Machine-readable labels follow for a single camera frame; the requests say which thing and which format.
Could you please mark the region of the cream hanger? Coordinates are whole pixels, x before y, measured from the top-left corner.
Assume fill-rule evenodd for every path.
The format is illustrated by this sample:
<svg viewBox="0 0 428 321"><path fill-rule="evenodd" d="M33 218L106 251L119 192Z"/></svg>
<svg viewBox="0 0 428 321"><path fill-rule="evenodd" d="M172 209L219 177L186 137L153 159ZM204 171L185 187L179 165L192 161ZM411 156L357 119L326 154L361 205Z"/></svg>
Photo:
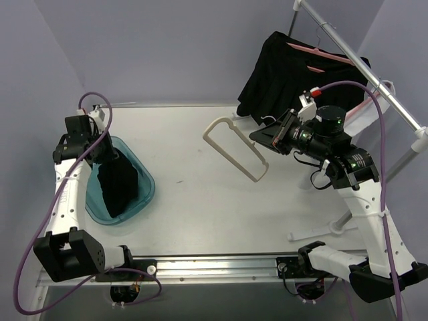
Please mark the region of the cream hanger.
<svg viewBox="0 0 428 321"><path fill-rule="evenodd" d="M206 127L202 139L209 146L212 169L222 181L257 183L267 174L270 164L249 138L258 128L252 118L237 115L219 117Z"/></svg>

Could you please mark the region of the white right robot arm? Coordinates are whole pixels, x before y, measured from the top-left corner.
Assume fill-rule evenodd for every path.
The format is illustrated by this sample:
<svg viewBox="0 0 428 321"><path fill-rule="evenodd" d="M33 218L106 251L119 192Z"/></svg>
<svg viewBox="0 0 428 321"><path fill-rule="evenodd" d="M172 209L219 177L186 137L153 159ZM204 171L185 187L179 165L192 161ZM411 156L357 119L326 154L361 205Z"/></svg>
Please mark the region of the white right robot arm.
<svg viewBox="0 0 428 321"><path fill-rule="evenodd" d="M306 122L294 110L283 121L252 132L256 143L279 154L292 151L316 159L330 186L344 199L362 235L367 256L351 255L315 241L298 250L297 268L305 276L328 273L342 278L365 302L394 295L427 279L427 264L419 263L405 247L395 224L381 206L381 180L370 154L351 143L344 131L346 111L323 106Z"/></svg>

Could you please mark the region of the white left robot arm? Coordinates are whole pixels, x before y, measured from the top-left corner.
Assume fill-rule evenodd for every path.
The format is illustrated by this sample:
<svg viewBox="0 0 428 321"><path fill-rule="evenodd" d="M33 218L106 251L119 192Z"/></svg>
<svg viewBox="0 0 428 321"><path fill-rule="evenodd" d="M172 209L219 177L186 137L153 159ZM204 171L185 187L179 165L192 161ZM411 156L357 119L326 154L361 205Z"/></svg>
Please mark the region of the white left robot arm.
<svg viewBox="0 0 428 321"><path fill-rule="evenodd" d="M154 179L121 139L110 136L103 112L79 112L65 124L53 152L54 205L33 252L54 282L108 270L128 280L136 266L128 246L104 245L86 221L110 226L133 218L152 201Z"/></svg>

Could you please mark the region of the white skirt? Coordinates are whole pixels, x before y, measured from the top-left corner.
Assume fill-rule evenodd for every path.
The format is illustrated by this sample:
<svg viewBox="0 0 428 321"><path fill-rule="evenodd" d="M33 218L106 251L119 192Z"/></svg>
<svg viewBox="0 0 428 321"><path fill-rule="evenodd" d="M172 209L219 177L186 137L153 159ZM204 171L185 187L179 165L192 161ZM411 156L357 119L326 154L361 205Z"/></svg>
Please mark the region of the white skirt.
<svg viewBox="0 0 428 321"><path fill-rule="evenodd" d="M390 104L382 96L379 96L376 100L381 107L382 114L384 114L389 109ZM351 137L358 136L365 128L369 127L378 119L379 114L375 103L372 101L363 110L356 113L350 120L345 119L344 131Z"/></svg>

